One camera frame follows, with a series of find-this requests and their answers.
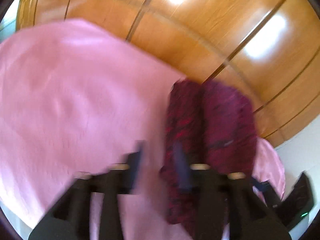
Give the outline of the red black patterned sweater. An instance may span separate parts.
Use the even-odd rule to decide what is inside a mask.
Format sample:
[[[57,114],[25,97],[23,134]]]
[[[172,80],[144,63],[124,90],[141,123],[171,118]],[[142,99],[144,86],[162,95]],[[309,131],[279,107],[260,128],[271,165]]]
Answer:
[[[167,222],[181,224],[195,237],[199,196],[178,189],[174,143],[181,143],[192,163],[208,164],[220,174],[242,172],[250,177],[257,138],[251,101],[239,90],[217,81],[176,82],[170,93],[159,172],[168,189]]]

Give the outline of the wooden headboard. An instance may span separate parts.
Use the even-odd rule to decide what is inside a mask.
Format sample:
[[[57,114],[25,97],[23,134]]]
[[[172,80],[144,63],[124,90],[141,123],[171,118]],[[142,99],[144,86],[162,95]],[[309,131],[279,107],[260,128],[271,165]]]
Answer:
[[[308,0],[20,0],[17,27],[69,18],[191,79],[240,89],[274,146],[319,115],[319,17]]]

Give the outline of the pink bed sheet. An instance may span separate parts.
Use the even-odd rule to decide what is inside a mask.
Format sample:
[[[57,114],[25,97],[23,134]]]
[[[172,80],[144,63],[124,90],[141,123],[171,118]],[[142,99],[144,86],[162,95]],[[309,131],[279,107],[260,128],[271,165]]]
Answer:
[[[100,173],[146,141],[137,193],[120,198],[126,239],[188,239],[164,219],[169,94],[183,74],[83,20],[1,43],[1,205],[34,228],[75,172]]]

